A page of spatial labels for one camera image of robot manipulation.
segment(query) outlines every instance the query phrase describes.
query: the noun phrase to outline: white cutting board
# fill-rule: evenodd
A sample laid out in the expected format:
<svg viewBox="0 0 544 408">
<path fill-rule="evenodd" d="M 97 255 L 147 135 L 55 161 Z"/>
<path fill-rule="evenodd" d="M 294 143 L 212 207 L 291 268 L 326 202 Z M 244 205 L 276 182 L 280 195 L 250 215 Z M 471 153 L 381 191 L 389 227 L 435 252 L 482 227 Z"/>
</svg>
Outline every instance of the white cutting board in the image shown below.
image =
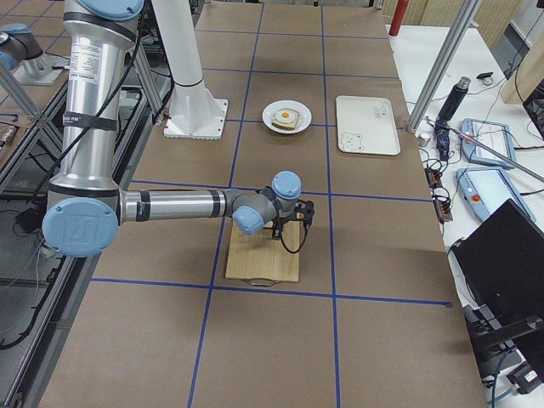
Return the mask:
<svg viewBox="0 0 544 408">
<path fill-rule="evenodd" d="M 396 156 L 399 135 L 389 99 L 337 97 L 338 148 L 346 153 Z"/>
</svg>

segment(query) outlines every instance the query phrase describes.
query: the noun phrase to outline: brown table surface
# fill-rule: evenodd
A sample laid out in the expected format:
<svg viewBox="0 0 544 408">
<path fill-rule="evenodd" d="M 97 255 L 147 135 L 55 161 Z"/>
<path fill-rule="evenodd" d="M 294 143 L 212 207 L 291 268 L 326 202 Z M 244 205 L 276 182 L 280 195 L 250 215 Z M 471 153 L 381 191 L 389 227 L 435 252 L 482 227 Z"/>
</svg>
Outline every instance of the brown table surface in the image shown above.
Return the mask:
<svg viewBox="0 0 544 408">
<path fill-rule="evenodd" d="M 197 26 L 207 87 L 230 102 L 220 141 L 156 127 L 133 189 L 255 189 L 291 169 L 316 216 L 301 281 L 226 280 L 231 221 L 125 224 L 102 255 L 41 407 L 484 407 L 415 140 L 341 153 L 338 95 L 408 116 L 374 8 L 211 3 Z M 268 130 L 277 99 L 312 111 Z"/>
<path fill-rule="evenodd" d="M 71 39 L 62 25 L 64 2 L 52 2 L 46 0 L 2 0 L 0 1 L 0 27 L 10 23 L 23 23 L 30 27 L 38 43 L 46 53 L 70 55 Z M 22 88 L 28 93 L 37 108 L 42 109 L 62 87 L 68 77 L 65 71 L 60 74 L 51 86 L 30 86 Z M 31 121 L 24 111 L 9 96 L 8 92 L 0 86 L 0 114 L 17 114 L 19 120 L 14 124 L 27 129 Z M 9 116 L 1 116 L 0 122 L 10 123 Z M 24 139 L 24 133 L 10 144 L 2 148 L 0 152 L 0 168 L 8 161 L 19 143 Z"/>
</svg>

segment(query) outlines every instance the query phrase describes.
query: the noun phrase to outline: bread slice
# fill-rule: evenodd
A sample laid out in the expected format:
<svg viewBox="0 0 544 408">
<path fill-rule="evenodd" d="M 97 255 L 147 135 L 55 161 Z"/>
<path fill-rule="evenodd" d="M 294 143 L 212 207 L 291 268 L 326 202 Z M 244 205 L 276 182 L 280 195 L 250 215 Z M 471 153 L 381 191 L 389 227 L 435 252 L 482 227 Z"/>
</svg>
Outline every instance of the bread slice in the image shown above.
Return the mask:
<svg viewBox="0 0 544 408">
<path fill-rule="evenodd" d="M 295 130 L 299 113 L 294 109 L 280 109 L 274 114 L 272 125 L 279 129 Z"/>
</svg>

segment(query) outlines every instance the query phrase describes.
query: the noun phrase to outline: white table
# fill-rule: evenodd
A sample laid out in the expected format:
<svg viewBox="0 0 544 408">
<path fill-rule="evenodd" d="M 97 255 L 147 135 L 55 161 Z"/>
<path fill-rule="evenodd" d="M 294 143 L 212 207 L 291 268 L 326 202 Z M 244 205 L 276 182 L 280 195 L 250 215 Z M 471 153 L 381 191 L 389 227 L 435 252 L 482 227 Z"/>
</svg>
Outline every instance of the white table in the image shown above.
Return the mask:
<svg viewBox="0 0 544 408">
<path fill-rule="evenodd" d="M 402 88 L 405 93 L 406 101 L 416 102 L 419 93 L 423 88 L 428 73 L 436 59 L 436 56 L 442 46 L 448 28 L 444 27 L 422 27 L 405 25 L 400 29 L 397 37 L 390 37 L 390 44 L 394 51 L 394 58 L 399 71 L 399 77 L 403 82 Z M 494 83 L 486 87 L 481 81 L 476 80 L 476 76 L 482 72 L 493 71 Z M 449 121 L 452 127 L 459 128 L 464 118 L 470 117 L 473 119 L 484 120 L 488 116 L 491 122 L 506 123 L 516 140 L 523 146 L 542 145 L 544 142 L 540 137 L 535 137 L 529 134 L 526 130 L 529 123 L 529 130 L 538 134 L 533 123 L 530 121 L 527 113 L 521 105 L 506 105 L 497 95 L 502 85 L 505 83 L 504 75 L 501 68 L 496 63 L 490 50 L 484 43 L 484 40 L 479 35 L 478 31 L 471 28 L 467 31 L 456 56 L 451 61 L 451 64 L 440 84 L 434 98 L 446 96 L 451 88 L 457 83 L 460 77 L 469 77 L 472 82 L 469 87 L 469 93 L 477 93 L 480 90 L 485 90 L 478 95 L 467 95 L 457 113 Z M 431 103 L 428 107 L 426 115 L 429 118 L 436 118 L 444 99 L 437 100 Z M 408 103 L 408 109 L 411 111 L 412 103 Z M 416 135 L 421 132 L 433 132 L 433 129 L 423 122 L 416 131 Z M 461 152 L 458 144 L 458 137 L 455 134 L 450 134 L 450 150 L 455 150 L 456 154 L 450 159 L 450 162 L 456 162 L 459 159 Z M 428 144 L 425 151 L 431 158 L 437 158 L 438 152 L 434 148 L 434 140 Z M 544 150 L 533 151 L 516 151 L 518 163 L 529 168 L 535 173 L 544 175 Z M 425 153 L 422 153 L 422 159 L 426 159 Z M 450 164 L 442 177 L 442 184 L 453 195 L 456 191 L 457 169 L 468 166 L 468 160 L 463 156 L 458 163 Z M 470 164 L 470 167 L 478 167 L 479 165 Z M 544 188 L 544 185 L 531 178 L 529 175 L 519 171 L 518 169 L 509 170 L 508 176 L 514 182 L 519 192 L 534 191 Z M 544 193 L 539 195 L 526 196 L 525 202 L 530 207 L 530 210 L 535 214 L 536 224 L 541 230 L 544 230 Z M 481 224 L 473 215 L 470 207 L 462 198 L 461 192 L 458 191 L 454 199 L 452 208 L 453 222 L 445 224 L 444 244 L 449 247 L 453 242 L 462 237 L 469 236 Z M 456 260 L 450 257 L 450 265 L 453 275 L 456 278 L 462 276 Z M 471 300 L 467 294 L 464 279 L 456 279 L 457 291 L 463 306 L 470 304 Z M 501 394 L 504 390 L 511 386 L 504 374 L 510 372 L 512 368 L 508 368 L 502 372 L 497 382 L 497 393 Z M 512 394 L 504 400 L 499 401 L 497 405 L 507 408 L 535 408 L 544 406 L 544 386 L 541 385 L 538 389 L 529 395 Z"/>
</svg>

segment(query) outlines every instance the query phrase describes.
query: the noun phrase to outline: white pillar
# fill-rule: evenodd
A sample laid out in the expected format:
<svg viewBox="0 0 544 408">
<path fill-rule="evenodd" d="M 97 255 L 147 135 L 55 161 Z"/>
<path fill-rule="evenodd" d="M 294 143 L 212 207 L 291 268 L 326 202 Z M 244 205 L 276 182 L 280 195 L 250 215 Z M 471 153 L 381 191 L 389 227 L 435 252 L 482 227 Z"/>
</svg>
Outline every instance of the white pillar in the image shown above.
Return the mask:
<svg viewBox="0 0 544 408">
<path fill-rule="evenodd" d="M 228 101 L 206 89 L 189 0 L 152 0 L 175 88 L 164 135 L 221 139 Z"/>
</svg>

